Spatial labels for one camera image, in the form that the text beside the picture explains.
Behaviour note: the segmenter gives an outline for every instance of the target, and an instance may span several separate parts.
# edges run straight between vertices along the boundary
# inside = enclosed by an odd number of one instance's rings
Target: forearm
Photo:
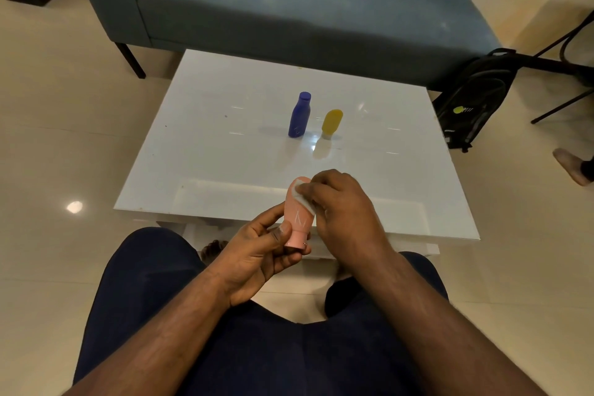
[[[401,255],[386,248],[355,277],[411,352],[432,394],[545,395]]]
[[[227,305],[218,277],[202,272],[64,396],[175,394]]]

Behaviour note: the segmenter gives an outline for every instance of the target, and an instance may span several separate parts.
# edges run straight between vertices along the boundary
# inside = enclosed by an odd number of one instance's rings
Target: pink bottle
[[[307,177],[297,177],[287,191],[285,199],[285,220],[293,226],[293,233],[286,246],[296,249],[305,249],[307,245],[307,235],[314,223],[316,210],[311,206],[302,195],[295,191],[295,187],[303,183],[309,183],[311,179]]]

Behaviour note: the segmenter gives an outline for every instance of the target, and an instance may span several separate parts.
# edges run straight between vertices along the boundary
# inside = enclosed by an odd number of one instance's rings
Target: yellow bottle
[[[324,118],[324,123],[322,124],[322,138],[332,138],[334,132],[338,130],[340,121],[342,121],[342,114],[342,110],[330,110],[328,112]]]

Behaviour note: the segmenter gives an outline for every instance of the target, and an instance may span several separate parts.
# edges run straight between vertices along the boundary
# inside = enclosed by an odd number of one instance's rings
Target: hand
[[[269,230],[285,213],[285,203],[260,213],[239,229],[219,256],[207,268],[222,280],[229,305],[236,306],[251,299],[274,274],[301,261],[311,248],[296,251],[285,248],[291,237],[291,223]]]
[[[318,234],[349,271],[391,251],[373,204],[350,175],[322,171],[296,191],[316,207]]]

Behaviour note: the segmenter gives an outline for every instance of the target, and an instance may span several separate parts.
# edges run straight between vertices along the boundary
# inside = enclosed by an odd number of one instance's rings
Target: backpack
[[[468,64],[433,101],[450,149],[468,152],[474,138],[506,98],[521,67],[515,50],[495,49]]]

